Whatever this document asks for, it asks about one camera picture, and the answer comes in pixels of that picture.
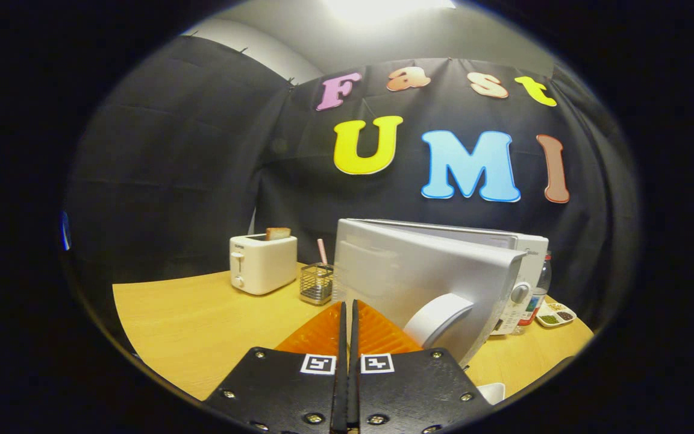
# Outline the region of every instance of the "pen holder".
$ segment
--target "pen holder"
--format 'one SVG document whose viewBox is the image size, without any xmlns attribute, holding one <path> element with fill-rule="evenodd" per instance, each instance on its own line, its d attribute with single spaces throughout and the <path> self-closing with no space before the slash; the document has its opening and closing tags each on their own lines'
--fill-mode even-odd
<svg viewBox="0 0 694 434">
<path fill-rule="evenodd" d="M 301 267 L 299 298 L 307 303 L 323 305 L 331 299 L 334 269 L 329 264 L 314 263 Z"/>
</svg>

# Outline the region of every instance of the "orange gripper pad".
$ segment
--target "orange gripper pad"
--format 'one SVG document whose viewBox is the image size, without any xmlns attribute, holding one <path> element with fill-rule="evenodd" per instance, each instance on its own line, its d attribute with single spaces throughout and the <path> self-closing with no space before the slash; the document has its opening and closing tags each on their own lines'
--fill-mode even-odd
<svg viewBox="0 0 694 434">
<path fill-rule="evenodd" d="M 400 327 L 361 300 L 358 300 L 358 315 L 359 354 L 400 354 L 422 351 L 422 347 L 403 333 Z"/>
<path fill-rule="evenodd" d="M 334 303 L 318 313 L 275 349 L 298 354 L 338 355 L 339 323 L 343 304 L 344 302 Z"/>
</svg>

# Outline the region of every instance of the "water bottle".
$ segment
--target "water bottle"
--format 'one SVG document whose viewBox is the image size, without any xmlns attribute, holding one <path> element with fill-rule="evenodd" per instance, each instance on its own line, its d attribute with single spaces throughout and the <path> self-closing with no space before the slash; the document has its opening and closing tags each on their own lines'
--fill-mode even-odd
<svg viewBox="0 0 694 434">
<path fill-rule="evenodd" d="M 526 311 L 521 315 L 517 327 L 511 333 L 512 335 L 523 335 L 524 326 L 532 324 L 532 319 L 540 310 L 545 296 L 548 294 L 548 289 L 551 287 L 551 252 L 545 253 L 545 262 L 540 272 L 540 278 L 537 280 L 537 285 L 532 289 L 532 299 L 529 300 Z"/>
</svg>

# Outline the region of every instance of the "pink letter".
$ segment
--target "pink letter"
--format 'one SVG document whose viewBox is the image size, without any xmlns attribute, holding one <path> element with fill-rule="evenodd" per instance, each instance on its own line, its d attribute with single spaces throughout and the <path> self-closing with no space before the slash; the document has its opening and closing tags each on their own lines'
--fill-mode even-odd
<svg viewBox="0 0 694 434">
<path fill-rule="evenodd" d="M 349 93 L 352 92 L 352 82 L 358 81 L 361 78 L 358 72 L 353 72 L 346 76 L 325 80 L 323 82 L 323 87 L 325 88 L 325 90 L 323 90 L 323 101 L 316 107 L 316 110 L 325 110 L 341 106 L 344 101 L 339 99 L 339 94 L 342 94 L 342 96 L 349 95 Z"/>
</svg>

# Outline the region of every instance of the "ceiling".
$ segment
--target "ceiling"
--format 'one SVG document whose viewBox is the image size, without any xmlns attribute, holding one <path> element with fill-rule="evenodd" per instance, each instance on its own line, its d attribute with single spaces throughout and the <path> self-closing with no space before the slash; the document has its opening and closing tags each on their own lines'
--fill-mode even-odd
<svg viewBox="0 0 694 434">
<path fill-rule="evenodd" d="M 417 11 L 378 25 L 341 20 L 324 0 L 250 0 L 215 17 L 278 39 L 325 74 L 387 60 L 452 57 L 550 76 L 553 57 L 528 36 L 485 11 L 455 4 L 456 9 Z"/>
</svg>

